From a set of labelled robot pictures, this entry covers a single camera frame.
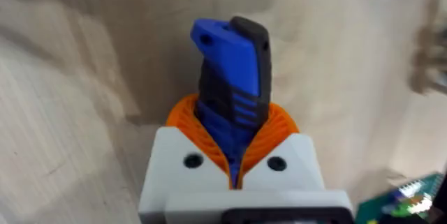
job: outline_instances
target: wood grain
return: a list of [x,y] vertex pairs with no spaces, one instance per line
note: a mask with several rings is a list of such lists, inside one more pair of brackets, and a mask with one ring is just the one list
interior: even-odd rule
[[428,1],[0,0],[3,221],[138,223],[154,132],[196,91],[192,22],[236,14],[270,30],[272,98],[327,186],[364,197],[397,145]]

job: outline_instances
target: green circuit board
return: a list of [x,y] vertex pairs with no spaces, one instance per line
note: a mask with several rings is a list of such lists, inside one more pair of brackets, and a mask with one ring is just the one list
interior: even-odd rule
[[[438,190],[439,184],[441,183],[444,175],[441,173],[433,173],[423,177],[421,179],[414,180],[407,185],[418,183],[420,188],[415,191],[415,197],[428,197],[433,198]],[[402,201],[399,203],[393,202],[394,193],[397,188],[392,191],[388,191],[382,195],[374,197],[368,201],[360,203],[358,208],[358,213],[356,217],[356,224],[375,224],[377,223],[382,215],[387,211],[386,209],[392,207],[387,214],[394,215],[396,217],[404,217],[409,215],[409,207],[411,207],[410,201]],[[419,213],[420,216],[425,217],[426,211]]]

